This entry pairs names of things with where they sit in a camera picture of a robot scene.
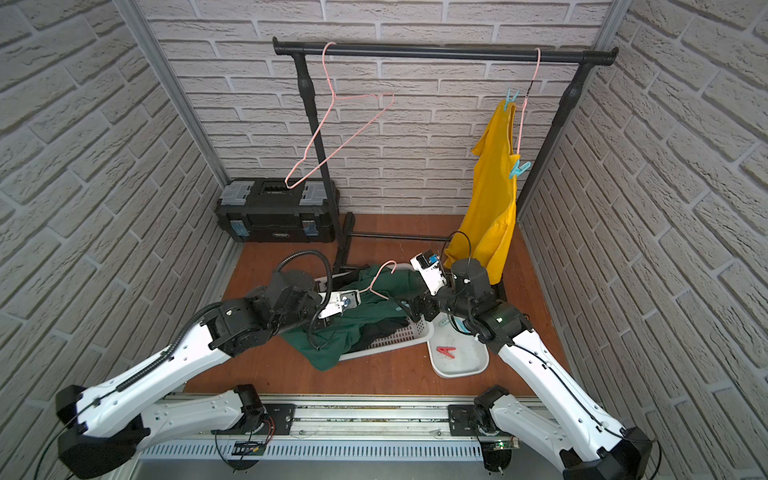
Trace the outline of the white perforated laundry basket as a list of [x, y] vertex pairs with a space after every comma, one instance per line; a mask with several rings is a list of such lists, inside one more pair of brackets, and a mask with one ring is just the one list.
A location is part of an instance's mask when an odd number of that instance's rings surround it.
[[[387, 266], [404, 267], [406, 269], [415, 271], [412, 268], [412, 266], [408, 263], [397, 264], [392, 260], [389, 260], [379, 266], [383, 268]], [[320, 287], [320, 293], [326, 292], [326, 280], [327, 278], [325, 277], [319, 278], [317, 280], [317, 283]], [[309, 327], [307, 329], [307, 337], [313, 348], [315, 349], [320, 348], [320, 346], [316, 344], [315, 341], [313, 340], [313, 331], [316, 329], [327, 328], [330, 324], [330, 319], [332, 317], [329, 317], [326, 319], [319, 318], [313, 327]], [[365, 356], [370, 356], [370, 355], [375, 355], [379, 353], [394, 351], [401, 348], [407, 348], [407, 347], [415, 346], [421, 343], [426, 343], [431, 338], [433, 332], [434, 332], [434, 329], [430, 322], [425, 322], [424, 320], [413, 322], [412, 320], [410, 320], [410, 324], [407, 327], [398, 330], [397, 332], [395, 332], [394, 334], [388, 337], [376, 340], [369, 348], [365, 350], [342, 355], [340, 357], [339, 362], [361, 358]]]

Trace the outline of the green t-shirt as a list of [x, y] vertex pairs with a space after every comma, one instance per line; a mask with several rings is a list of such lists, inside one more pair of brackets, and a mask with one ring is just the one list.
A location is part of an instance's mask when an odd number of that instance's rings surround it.
[[352, 345], [359, 340], [363, 325], [389, 317], [406, 317], [410, 321], [403, 310], [403, 297], [426, 291], [419, 273], [404, 267], [383, 268], [374, 264], [357, 272], [361, 273], [361, 278], [349, 287], [366, 288], [370, 283], [371, 291], [362, 294], [362, 303], [358, 307], [333, 316], [327, 328], [313, 331], [313, 340], [320, 346], [319, 349], [311, 346], [305, 327], [282, 335], [319, 371], [335, 367], [340, 357], [349, 353]]

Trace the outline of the red clothespin green shirt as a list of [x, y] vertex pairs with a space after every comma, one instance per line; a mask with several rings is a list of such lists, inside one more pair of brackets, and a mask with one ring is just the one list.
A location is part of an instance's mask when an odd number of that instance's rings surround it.
[[456, 351], [456, 348], [455, 348], [455, 347], [449, 347], [449, 346], [438, 346], [438, 347], [436, 348], [436, 351], [437, 351], [439, 354], [441, 354], [441, 355], [443, 355], [443, 356], [445, 356], [445, 357], [447, 357], [447, 358], [449, 358], [449, 359], [455, 359], [455, 358], [456, 358], [456, 356], [454, 355], [454, 352]]

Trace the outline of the black t-shirt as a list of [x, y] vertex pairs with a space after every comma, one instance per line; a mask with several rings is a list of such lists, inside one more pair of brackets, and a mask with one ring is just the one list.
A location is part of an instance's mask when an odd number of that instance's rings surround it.
[[352, 345], [349, 353], [365, 350], [376, 340], [388, 337], [409, 324], [410, 321], [406, 317], [389, 317], [376, 323], [365, 324], [360, 329], [359, 340]]

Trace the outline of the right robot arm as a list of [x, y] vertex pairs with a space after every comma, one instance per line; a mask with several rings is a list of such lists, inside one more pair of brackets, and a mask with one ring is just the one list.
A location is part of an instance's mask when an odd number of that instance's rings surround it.
[[588, 395], [554, 358], [528, 316], [498, 296], [478, 260], [461, 259], [444, 269], [438, 256], [426, 251], [410, 264], [425, 285], [417, 312], [427, 320], [438, 313], [458, 320], [527, 383], [552, 415], [545, 418], [495, 386], [474, 400], [480, 429], [519, 438], [566, 479], [644, 477], [653, 440], [638, 427], [624, 427]]

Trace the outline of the pink hanger of yellow shirt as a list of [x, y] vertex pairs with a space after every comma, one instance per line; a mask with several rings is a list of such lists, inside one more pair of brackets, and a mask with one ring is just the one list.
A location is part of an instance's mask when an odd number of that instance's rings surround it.
[[525, 124], [525, 118], [526, 118], [527, 107], [528, 107], [528, 104], [529, 104], [530, 94], [531, 94], [534, 82], [536, 81], [536, 79], [538, 77], [538, 72], [539, 72], [540, 65], [541, 65], [541, 60], [542, 60], [542, 50], [541, 50], [541, 47], [537, 46], [535, 50], [536, 50], [537, 58], [536, 58], [536, 63], [535, 63], [535, 67], [534, 67], [534, 72], [533, 72], [533, 75], [531, 77], [529, 86], [528, 86], [528, 88], [526, 90], [525, 97], [524, 97], [523, 104], [522, 104], [522, 109], [520, 111], [520, 121], [519, 121], [519, 127], [518, 127], [517, 143], [516, 143], [516, 148], [515, 148], [515, 154], [517, 154], [518, 156], [521, 155], [520, 152], [521, 152], [521, 147], [522, 147], [522, 138], [523, 138], [524, 124]]

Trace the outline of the white plastic tray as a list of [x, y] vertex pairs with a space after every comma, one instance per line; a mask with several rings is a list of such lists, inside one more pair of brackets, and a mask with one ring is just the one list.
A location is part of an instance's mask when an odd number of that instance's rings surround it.
[[[487, 347], [473, 337], [458, 333], [444, 314], [439, 314], [432, 322], [434, 332], [428, 340], [430, 362], [434, 372], [441, 378], [456, 379], [483, 373], [489, 363]], [[438, 346], [455, 347], [455, 359], [449, 359], [436, 351]]]

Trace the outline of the yellow t-shirt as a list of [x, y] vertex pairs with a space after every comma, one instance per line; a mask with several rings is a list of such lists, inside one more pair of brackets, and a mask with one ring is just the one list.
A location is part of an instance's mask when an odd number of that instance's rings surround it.
[[445, 265], [471, 257], [487, 270], [490, 283], [501, 281], [516, 223], [517, 180], [510, 176], [520, 159], [513, 152], [516, 107], [500, 101], [472, 149], [470, 205], [447, 249]]

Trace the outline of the black toolbox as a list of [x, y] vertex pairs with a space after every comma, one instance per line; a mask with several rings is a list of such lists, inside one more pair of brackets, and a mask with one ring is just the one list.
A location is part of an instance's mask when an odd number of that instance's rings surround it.
[[218, 225], [241, 243], [331, 243], [331, 206], [322, 180], [289, 189], [279, 178], [240, 178], [221, 193]]

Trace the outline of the teal clothespin lower yellow shirt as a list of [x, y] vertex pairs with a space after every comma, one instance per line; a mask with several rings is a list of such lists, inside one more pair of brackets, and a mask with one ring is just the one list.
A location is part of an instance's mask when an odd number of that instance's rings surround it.
[[520, 160], [517, 160], [513, 166], [513, 168], [510, 171], [509, 178], [517, 178], [520, 175], [524, 174], [528, 170], [530, 170], [532, 167], [532, 163], [530, 161], [521, 162]]

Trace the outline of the teal clothespin yellow shirt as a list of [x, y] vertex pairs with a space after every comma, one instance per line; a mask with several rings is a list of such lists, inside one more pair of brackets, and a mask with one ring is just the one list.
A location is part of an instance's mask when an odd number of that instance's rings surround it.
[[509, 178], [517, 178], [520, 175], [524, 174], [528, 170], [530, 170], [532, 167], [532, 163], [530, 161], [521, 162], [520, 160], [517, 160], [513, 166], [513, 168], [510, 171]]
[[520, 94], [520, 91], [517, 90], [514, 94], [512, 94], [511, 90], [507, 91], [507, 95], [504, 101], [503, 110], [507, 111], [512, 105], [516, 103], [516, 100]]

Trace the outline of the teal clothespin upper yellow shirt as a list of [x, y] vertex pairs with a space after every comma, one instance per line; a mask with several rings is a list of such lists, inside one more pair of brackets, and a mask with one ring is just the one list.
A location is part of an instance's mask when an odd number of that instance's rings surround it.
[[520, 91], [517, 90], [514, 94], [512, 94], [511, 90], [507, 91], [507, 95], [504, 101], [503, 110], [507, 111], [512, 105], [516, 103], [516, 100], [520, 94]]

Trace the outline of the black clothes rack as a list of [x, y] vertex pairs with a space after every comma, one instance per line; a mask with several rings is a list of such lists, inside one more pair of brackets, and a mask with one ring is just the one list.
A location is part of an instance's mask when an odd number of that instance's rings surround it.
[[315, 149], [323, 185], [327, 193], [332, 191], [332, 182], [329, 167], [325, 162], [331, 158], [331, 155], [325, 152], [322, 135], [320, 134], [321, 127], [320, 121], [318, 120], [318, 109], [315, 101], [315, 88], [308, 70], [307, 56], [320, 56], [323, 53], [329, 53], [335, 56], [346, 57], [500, 61], [513, 63], [533, 62], [538, 60], [543, 64], [576, 65], [576, 72], [560, 98], [558, 110], [552, 120], [551, 127], [545, 137], [539, 154], [533, 162], [532, 170], [528, 174], [523, 189], [518, 197], [517, 212], [520, 216], [524, 215], [530, 207], [532, 196], [540, 183], [544, 170], [549, 166], [551, 161], [554, 146], [562, 136], [565, 124], [572, 117], [572, 112], [581, 100], [582, 94], [586, 91], [592, 70], [598, 66], [613, 65], [619, 54], [619, 49], [617, 47], [614, 47], [609, 51], [545, 50], [543, 53], [539, 54], [533, 50], [521, 50], [510, 48], [508, 46], [492, 45], [440, 46], [385, 43], [333, 43], [331, 46], [327, 47], [320, 42], [281, 41], [278, 38], [272, 39], [272, 45], [274, 52], [277, 55], [289, 56], [294, 61], [299, 93], [313, 134], [309, 146]]

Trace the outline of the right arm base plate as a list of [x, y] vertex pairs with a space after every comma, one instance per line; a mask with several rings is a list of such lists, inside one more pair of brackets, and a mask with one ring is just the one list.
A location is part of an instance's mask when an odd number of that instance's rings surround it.
[[450, 433], [454, 437], [494, 437], [499, 434], [488, 410], [475, 405], [447, 407]]

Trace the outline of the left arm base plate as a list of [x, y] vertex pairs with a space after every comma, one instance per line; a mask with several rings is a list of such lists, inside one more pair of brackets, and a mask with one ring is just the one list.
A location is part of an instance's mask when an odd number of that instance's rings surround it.
[[230, 428], [213, 430], [220, 435], [288, 435], [293, 423], [296, 405], [289, 403], [268, 403], [245, 406], [241, 418]]

